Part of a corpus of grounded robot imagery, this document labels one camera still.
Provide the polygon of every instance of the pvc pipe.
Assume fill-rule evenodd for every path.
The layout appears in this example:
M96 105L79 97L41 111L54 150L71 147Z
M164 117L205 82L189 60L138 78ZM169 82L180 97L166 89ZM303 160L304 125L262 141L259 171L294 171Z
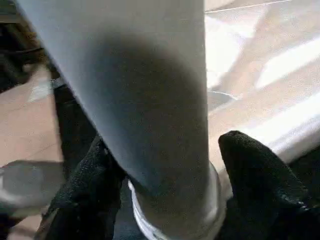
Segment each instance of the pvc pipe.
M203 4L18 0L120 166L149 239L210 239L224 200L208 157Z

